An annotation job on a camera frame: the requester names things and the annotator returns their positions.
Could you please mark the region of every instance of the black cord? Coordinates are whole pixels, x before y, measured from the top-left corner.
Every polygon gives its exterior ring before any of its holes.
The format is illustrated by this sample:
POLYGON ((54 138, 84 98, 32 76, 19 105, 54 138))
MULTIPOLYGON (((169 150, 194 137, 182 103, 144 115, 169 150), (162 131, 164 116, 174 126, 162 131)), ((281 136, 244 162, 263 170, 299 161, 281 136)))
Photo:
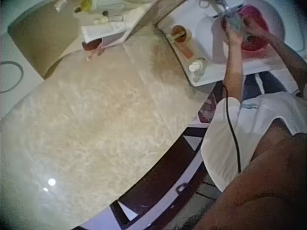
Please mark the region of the black cord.
POLYGON ((211 184, 211 183, 208 183, 208 182, 205 182, 205 181, 203 181, 202 183, 203 183, 203 184, 206 184, 206 185, 209 185, 209 186, 211 186, 211 187, 216 188, 216 186, 215 186, 215 185, 213 185, 213 184, 211 184))
POLYGON ((203 197, 205 197, 205 198, 207 198, 207 199, 210 199, 210 200, 214 200, 214 201, 216 201, 216 199, 215 199, 215 198, 212 198, 212 197, 207 196, 207 195, 205 195, 205 194, 202 194, 202 193, 199 193, 199 192, 195 192, 195 194, 200 195, 200 196, 203 196, 203 197))
POLYGON ((237 157, 237 162, 238 162, 238 172, 241 173, 241 160, 240 160, 239 144, 238 144, 238 140, 236 139, 236 135, 235 135, 234 129, 232 128, 230 117, 229 117, 229 111, 228 111, 228 90, 227 90, 226 86, 224 86, 224 85, 222 85, 222 86, 225 88, 225 91, 226 91, 226 114, 227 114, 227 120, 228 120, 229 127, 230 127, 230 130, 231 130, 232 136, 234 138, 235 145, 236 145, 236 157, 237 157))
POLYGON ((19 80, 17 81, 16 84, 14 84, 12 87, 10 87, 7 90, 1 91, 0 93, 5 93, 5 92, 8 92, 8 91, 11 91, 21 82, 21 80, 24 77, 24 69, 19 63, 15 62, 15 61, 2 61, 0 65, 6 65, 6 64, 15 65, 20 70, 21 75, 20 75, 20 78, 19 78, 19 80))

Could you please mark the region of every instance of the sink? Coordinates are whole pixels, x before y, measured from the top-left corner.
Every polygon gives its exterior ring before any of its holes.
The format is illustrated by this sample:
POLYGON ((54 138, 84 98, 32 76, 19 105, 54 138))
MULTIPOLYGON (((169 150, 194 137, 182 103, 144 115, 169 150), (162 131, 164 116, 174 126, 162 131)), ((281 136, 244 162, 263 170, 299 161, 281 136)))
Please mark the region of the sink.
MULTIPOLYGON (((253 5, 259 9, 268 24, 269 31, 284 40, 285 30, 283 21, 272 5, 263 0, 246 0, 244 5, 253 5)), ((204 16, 200 19, 194 32, 194 39, 203 47, 207 60, 214 63, 225 63, 227 61, 228 45, 226 44, 225 32, 221 28, 221 17, 212 19, 212 17, 204 16)), ((243 55, 244 59, 249 59, 263 56, 268 52, 271 52, 271 50, 264 49, 262 52, 255 54, 243 52, 243 55)))
MULTIPOLYGON (((285 41, 296 52, 304 53, 306 49, 302 27, 306 25, 305 18, 299 16, 294 0, 226 0, 232 11, 239 11, 246 5, 256 7, 266 21, 269 31, 285 41)), ((179 50, 174 50, 194 86, 220 81, 224 78, 228 44, 226 34, 221 28, 223 8, 214 4, 214 0, 187 0, 165 17, 158 27, 165 34, 170 34, 175 25, 182 25, 190 30, 192 38, 187 46, 195 58, 205 58, 208 62, 205 73, 195 77, 188 69, 193 59, 186 59, 179 50)), ((242 52, 244 74, 281 68, 282 62, 271 46, 261 51, 242 52)))

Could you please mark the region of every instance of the bathroom floor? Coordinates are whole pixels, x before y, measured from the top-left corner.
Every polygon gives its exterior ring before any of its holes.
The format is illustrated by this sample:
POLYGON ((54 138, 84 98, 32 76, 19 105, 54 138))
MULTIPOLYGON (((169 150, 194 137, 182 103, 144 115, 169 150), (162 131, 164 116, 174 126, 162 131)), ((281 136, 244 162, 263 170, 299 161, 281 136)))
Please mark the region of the bathroom floor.
MULTIPOLYGON (((293 93, 297 90, 297 84, 287 69, 273 70, 270 72, 284 85, 288 92, 293 93)), ((261 92, 264 93, 261 79, 258 74, 256 74, 256 81, 260 87, 261 92)), ((211 94, 207 101, 204 103, 204 106, 200 109, 198 116, 196 116, 190 126, 208 127, 208 123, 202 122, 201 119, 198 118, 201 117, 201 113, 207 115, 206 118, 209 120, 212 117, 211 114, 214 114, 215 106, 215 97, 213 94, 211 94)), ((167 226, 164 227, 164 230, 194 229, 196 223, 215 203, 215 199, 217 199, 220 194, 221 192, 215 187, 214 182, 211 180, 210 176, 207 175, 190 201, 175 216, 175 218, 170 223, 168 223, 167 226)))

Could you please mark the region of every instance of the bathroom counter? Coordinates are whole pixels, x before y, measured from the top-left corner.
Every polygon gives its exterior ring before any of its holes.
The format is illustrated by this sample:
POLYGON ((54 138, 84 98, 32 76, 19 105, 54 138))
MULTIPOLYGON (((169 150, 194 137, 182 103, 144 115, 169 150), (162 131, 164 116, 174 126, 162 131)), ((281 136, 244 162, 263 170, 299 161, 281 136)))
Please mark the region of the bathroom counter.
POLYGON ((190 86, 151 27, 87 55, 67 55, 3 118, 1 217, 17 229, 71 229, 95 216, 159 161, 213 87, 190 86))

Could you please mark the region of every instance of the soap dispenser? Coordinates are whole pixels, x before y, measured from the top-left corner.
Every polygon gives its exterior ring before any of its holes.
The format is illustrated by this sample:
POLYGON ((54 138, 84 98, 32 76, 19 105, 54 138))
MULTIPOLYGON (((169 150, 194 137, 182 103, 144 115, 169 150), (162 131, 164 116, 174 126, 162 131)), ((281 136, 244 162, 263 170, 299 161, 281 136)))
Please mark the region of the soap dispenser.
POLYGON ((205 59, 198 58, 189 65, 189 70, 194 74, 202 75, 205 72, 206 63, 205 59))

